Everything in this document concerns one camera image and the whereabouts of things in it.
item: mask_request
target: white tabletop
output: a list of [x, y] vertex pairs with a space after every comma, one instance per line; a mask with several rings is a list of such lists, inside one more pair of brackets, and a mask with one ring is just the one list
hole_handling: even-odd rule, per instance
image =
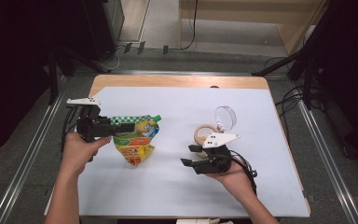
[[100, 149], [79, 177], [81, 216], [248, 217], [217, 181], [196, 175], [180, 159], [200, 160], [188, 150], [201, 124], [215, 124], [214, 111], [228, 105], [237, 115], [228, 143], [258, 172], [261, 202], [275, 217], [308, 217], [310, 209], [269, 90], [106, 87], [98, 94], [101, 115], [161, 115], [155, 150], [132, 167], [113, 142]]

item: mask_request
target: floor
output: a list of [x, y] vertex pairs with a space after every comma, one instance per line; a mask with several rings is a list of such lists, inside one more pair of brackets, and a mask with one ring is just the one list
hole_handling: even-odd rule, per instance
[[125, 20], [120, 34], [120, 41], [138, 42], [144, 30], [150, 0], [121, 1]]
[[[227, 25], [224, 22], [222, 24], [208, 24], [208, 22], [202, 24], [201, 21], [197, 23], [197, 44], [194, 45], [194, 49], [188, 52], [170, 51], [167, 55], [162, 55], [160, 50], [152, 49], [161, 49], [163, 45], [176, 48], [177, 45], [177, 21], [174, 20], [174, 18], [177, 19], [177, 12], [174, 14], [177, 7], [175, 7], [175, 4], [176, 1], [150, 1], [140, 38], [145, 41], [145, 46], [151, 48], [151, 50], [145, 50], [143, 54], [137, 54], [136, 48], [126, 54], [119, 52], [117, 56], [120, 58], [120, 65], [113, 73], [125, 74], [125, 71], [128, 70], [166, 71], [171, 72], [171, 74], [199, 71], [246, 76], [250, 72], [259, 71], [266, 65], [273, 63], [274, 61], [268, 62], [271, 57], [287, 56], [276, 31], [268, 24], [230, 23]], [[189, 42], [191, 33], [188, 21], [183, 21], [183, 26], [188, 28], [183, 33], [185, 44]], [[208, 40], [206, 34], [211, 32], [208, 27], [212, 26], [220, 26], [223, 32], [216, 34], [217, 39]], [[237, 34], [237, 32], [229, 31], [229, 29], [242, 29], [247, 32], [246, 34]], [[232, 32], [238, 36], [227, 36]], [[103, 64], [115, 66], [117, 64], [116, 55], [113, 55]], [[275, 102], [280, 101], [282, 96], [292, 88], [292, 83], [284, 75], [286, 72], [287, 68], [283, 67], [276, 71], [278, 74], [268, 77], [268, 84]], [[64, 87], [65, 83], [62, 83], [61, 89], [65, 90], [62, 99], [74, 96], [77, 98], [87, 97], [95, 76], [95, 73], [79, 65], [76, 76], [67, 80], [66, 83], [69, 84], [66, 85], [66, 88]], [[48, 110], [47, 102], [48, 91], [39, 98], [7, 143], [0, 148], [0, 202], [21, 165], [22, 158], [27, 155], [40, 120], [43, 119]], [[20, 185], [21, 190], [19, 195], [16, 195], [18, 198], [13, 203], [11, 212], [7, 215], [6, 223], [43, 222], [43, 214], [60, 165], [59, 139], [66, 112], [64, 102], [59, 103], [46, 136], [42, 139], [42, 144], [34, 155], [32, 167], [24, 182]], [[312, 112], [358, 208], [358, 160], [344, 156], [339, 139], [328, 117], [318, 110], [312, 110]], [[310, 218], [283, 218], [281, 223], [349, 223], [301, 110], [295, 107], [288, 113], [287, 118], [292, 134], [291, 150], [300, 179], [310, 201], [311, 215]], [[83, 223], [116, 223], [115, 220], [100, 218], [82, 218], [82, 221]]]

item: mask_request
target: colorful snack bag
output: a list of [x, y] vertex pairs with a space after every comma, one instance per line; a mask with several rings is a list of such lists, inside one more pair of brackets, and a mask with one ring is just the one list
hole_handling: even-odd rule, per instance
[[112, 117], [110, 119], [111, 124], [135, 123], [135, 131], [133, 133], [113, 136], [116, 149], [133, 166], [138, 166], [153, 151], [154, 147], [150, 145], [150, 142], [159, 131], [157, 124], [159, 120], [161, 120], [160, 115], [155, 117], [148, 115], [140, 117]]

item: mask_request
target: wire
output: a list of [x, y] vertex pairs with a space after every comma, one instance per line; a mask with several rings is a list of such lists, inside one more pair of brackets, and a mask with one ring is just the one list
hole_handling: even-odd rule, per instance
[[77, 112], [77, 109], [78, 109], [78, 107], [76, 107], [76, 108], [75, 108], [75, 110], [73, 111], [73, 113], [72, 113], [72, 117], [71, 117], [71, 118], [69, 118], [68, 123], [71, 123], [71, 122], [72, 122], [72, 120], [74, 119], [75, 114], [76, 114], [76, 112]]
[[296, 107], [296, 105], [302, 100], [303, 98], [297, 98], [297, 99], [293, 99], [292, 103], [290, 103], [290, 105], [288, 105], [283, 112], [279, 115], [279, 117], [283, 116], [283, 114], [287, 113], [289, 110], [293, 109]]
[[[188, 18], [188, 24], [190, 25], [191, 31], [192, 31], [193, 34], [195, 35], [195, 32], [196, 32], [196, 31], [193, 29], [193, 26], [191, 25], [191, 19], [190, 19], [190, 18]], [[199, 44], [197, 43], [197, 40], [195, 40], [195, 42], [196, 42], [196, 47], [193, 48], [192, 50], [196, 49], [196, 48], [199, 46]]]
[[234, 161], [235, 163], [237, 163], [242, 170], [245, 172], [245, 174], [248, 176], [249, 181], [251, 182], [251, 186], [252, 186], [252, 190], [255, 193], [255, 195], [257, 195], [257, 185], [255, 184], [255, 177], [257, 176], [257, 172], [253, 171], [252, 168], [250, 167], [250, 165], [243, 165], [240, 161], [238, 161], [235, 158], [231, 158], [232, 161]]
[[249, 165], [249, 162], [242, 155], [240, 155], [240, 153], [238, 153], [234, 150], [229, 150], [229, 152], [236, 154], [235, 156], [238, 156], [243, 161], [243, 163], [245, 163], [246, 165]]
[[61, 152], [63, 152], [63, 146], [65, 144], [65, 137], [68, 134], [69, 130], [71, 130], [73, 127], [71, 127], [68, 131], [66, 130], [66, 126], [69, 123], [69, 120], [71, 118], [71, 115], [74, 113], [74, 111], [76, 112], [78, 108], [78, 105], [75, 105], [73, 107], [71, 107], [71, 109], [69, 110], [68, 114], [66, 114], [65, 120], [63, 122], [62, 125], [62, 132], [61, 132]]
[[179, 49], [179, 50], [185, 50], [190, 48], [190, 46], [193, 44], [194, 39], [196, 38], [196, 19], [197, 19], [197, 6], [199, 4], [199, 0], [196, 0], [196, 8], [194, 9], [194, 18], [193, 18], [193, 38], [191, 39], [191, 42], [189, 45], [187, 45], [187, 47]]
[[302, 96], [302, 95], [304, 95], [304, 93], [294, 94], [294, 95], [292, 95], [292, 96], [286, 98], [285, 101], [280, 101], [280, 102], [278, 102], [278, 103], [275, 103], [275, 106], [276, 106], [276, 105], [283, 104], [283, 103], [286, 102], [286, 101], [293, 100], [293, 98], [297, 98], [297, 96]]
[[288, 91], [282, 98], [282, 117], [283, 117], [283, 125], [284, 125], [284, 129], [286, 132], [286, 141], [287, 141], [287, 145], [290, 146], [290, 133], [289, 133], [289, 125], [287, 124], [287, 120], [286, 120], [286, 116], [284, 113], [284, 102], [286, 99], [286, 96], [290, 94], [290, 92], [299, 89], [299, 88], [303, 88], [304, 86], [296, 86], [294, 88], [292, 88], [290, 91]]
[[112, 71], [112, 70], [118, 68], [118, 67], [120, 66], [120, 58], [118, 58], [118, 52], [121, 51], [122, 49], [124, 49], [124, 48], [121, 48], [121, 49], [116, 50], [117, 64], [116, 64], [115, 67], [107, 67], [107, 66], [105, 66], [105, 65], [103, 65], [103, 64], [101, 64], [101, 63], [99, 63], [99, 62], [98, 62], [98, 64], [99, 64], [100, 66], [102, 66], [103, 68], [107, 69], [107, 72], [110, 72], [110, 71]]
[[76, 126], [76, 124], [71, 125], [71, 127], [69, 127], [68, 130], [66, 130], [65, 136], [66, 136], [69, 132], [71, 132], [71, 130], [74, 129], [75, 126]]

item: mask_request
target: table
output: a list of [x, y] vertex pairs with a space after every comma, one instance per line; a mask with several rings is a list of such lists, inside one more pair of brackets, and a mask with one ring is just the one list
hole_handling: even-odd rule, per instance
[[[182, 19], [193, 19], [195, 0], [179, 0], [178, 48]], [[296, 51], [312, 24], [323, 15], [326, 0], [199, 0], [197, 20], [247, 21], [276, 24], [289, 55]]]
[[[94, 161], [87, 164], [78, 184], [81, 216], [248, 217], [219, 183], [196, 175], [180, 162], [180, 158], [197, 159], [187, 148], [194, 144], [194, 129], [199, 122], [213, 121], [214, 109], [222, 102], [236, 111], [239, 127], [235, 130], [241, 136], [227, 146], [240, 152], [259, 173], [255, 179], [259, 199], [276, 217], [310, 215], [264, 78], [100, 75], [89, 96], [95, 94], [102, 101], [101, 115], [155, 116], [159, 112], [162, 120], [160, 132], [152, 141], [156, 149], [137, 168], [131, 167], [112, 144], [101, 148]], [[213, 100], [200, 100], [208, 97]], [[192, 100], [196, 100], [197, 106], [192, 106]], [[245, 110], [236, 104], [239, 100]]]

